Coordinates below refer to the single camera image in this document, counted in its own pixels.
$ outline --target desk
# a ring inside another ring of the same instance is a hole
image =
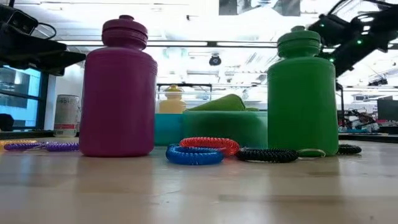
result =
[[[362,154],[203,167],[168,163],[164,147],[120,159],[2,152],[0,223],[397,223],[397,145],[345,142]]]

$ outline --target yellow bottle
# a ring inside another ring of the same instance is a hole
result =
[[[159,103],[159,113],[180,114],[187,109],[187,104],[182,101],[182,90],[177,85],[171,85],[165,90],[167,100]]]

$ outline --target purple spiral keychain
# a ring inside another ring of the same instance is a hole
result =
[[[6,144],[4,149],[13,152],[24,152],[31,149],[46,149],[48,152],[73,152],[79,150],[78,143],[37,142]]]

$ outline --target security camera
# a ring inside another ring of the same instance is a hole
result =
[[[209,61],[211,66],[221,65],[221,58],[218,55],[212,55]]]

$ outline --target window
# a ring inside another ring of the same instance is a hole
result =
[[[0,113],[14,118],[13,129],[43,129],[48,75],[34,69],[0,68]]]

